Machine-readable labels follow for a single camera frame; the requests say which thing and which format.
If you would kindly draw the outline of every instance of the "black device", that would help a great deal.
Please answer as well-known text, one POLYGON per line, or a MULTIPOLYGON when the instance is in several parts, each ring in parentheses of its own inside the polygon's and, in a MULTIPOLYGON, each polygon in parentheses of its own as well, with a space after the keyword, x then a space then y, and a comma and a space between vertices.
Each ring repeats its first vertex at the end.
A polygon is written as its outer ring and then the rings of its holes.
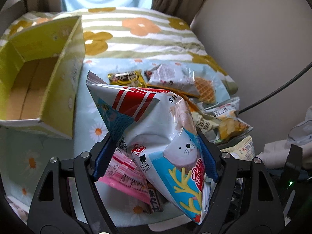
MULTIPOLYGON (((279 233, 285 226, 277 190, 263 162, 235 159, 209 143, 198 131, 207 175, 217 182, 209 211, 194 234, 279 233), (237 177, 243 177, 241 200, 235 218, 224 224, 237 177)), ((35 234, 117 234, 94 182, 104 175, 115 151, 108 134, 90 152, 75 159, 50 159, 35 190, 28 227, 35 234), (77 220, 68 177, 74 177, 88 224, 77 220)))

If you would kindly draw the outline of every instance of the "black cable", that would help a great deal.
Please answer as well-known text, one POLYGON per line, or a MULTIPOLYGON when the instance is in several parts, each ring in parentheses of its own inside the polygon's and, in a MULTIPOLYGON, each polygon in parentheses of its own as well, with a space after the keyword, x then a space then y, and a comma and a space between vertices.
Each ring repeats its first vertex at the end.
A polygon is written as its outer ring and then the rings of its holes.
POLYGON ((263 103, 264 101, 266 101, 269 98, 273 97, 274 95, 278 94, 279 92, 281 92, 282 90, 287 88, 289 85, 291 85, 293 82, 298 80, 301 76, 303 76, 311 67, 312 67, 312 62, 308 66, 306 66, 302 71, 300 71, 295 77, 293 77, 291 80, 289 80, 287 83, 285 83, 282 87, 280 87, 277 90, 273 91, 271 94, 267 95, 263 99, 261 99, 261 100, 255 102, 255 103, 253 103, 252 105, 247 106, 244 109, 240 110, 238 112, 238 114, 243 113, 245 111, 248 111, 249 109, 254 108, 255 106, 263 103))

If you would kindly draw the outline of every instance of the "blue gripper pad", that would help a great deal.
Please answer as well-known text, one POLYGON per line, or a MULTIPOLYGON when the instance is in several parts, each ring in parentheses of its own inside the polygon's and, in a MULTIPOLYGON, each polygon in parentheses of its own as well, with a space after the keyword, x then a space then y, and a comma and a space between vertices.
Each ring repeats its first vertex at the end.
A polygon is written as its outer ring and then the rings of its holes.
POLYGON ((110 160, 115 153, 115 149, 116 144, 110 137, 95 160, 94 172, 92 175, 95 180, 98 180, 99 178, 104 176, 110 160))
POLYGON ((216 171, 216 161, 214 160, 213 156, 209 152, 209 149, 207 148, 206 144, 202 141, 200 136, 199 142, 202 148, 202 157, 204 158, 205 171, 207 177, 211 178, 213 182, 218 183, 220 177, 216 171))

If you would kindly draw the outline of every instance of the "black cow illustration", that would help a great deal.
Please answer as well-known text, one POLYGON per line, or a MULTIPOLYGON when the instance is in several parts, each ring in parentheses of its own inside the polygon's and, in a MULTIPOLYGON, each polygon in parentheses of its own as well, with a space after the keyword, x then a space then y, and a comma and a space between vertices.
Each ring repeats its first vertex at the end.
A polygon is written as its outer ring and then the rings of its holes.
POLYGON ((140 161, 142 164, 145 164, 145 167, 149 166, 149 164, 146 162, 145 154, 140 156, 140 161))

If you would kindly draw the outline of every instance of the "cardboard box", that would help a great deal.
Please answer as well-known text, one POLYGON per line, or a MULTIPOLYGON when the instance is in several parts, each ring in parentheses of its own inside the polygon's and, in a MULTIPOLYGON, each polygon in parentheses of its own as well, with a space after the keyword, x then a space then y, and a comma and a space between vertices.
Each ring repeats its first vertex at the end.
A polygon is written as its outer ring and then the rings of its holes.
POLYGON ((0 125, 72 139, 85 57, 81 16, 13 34, 0 49, 0 125))

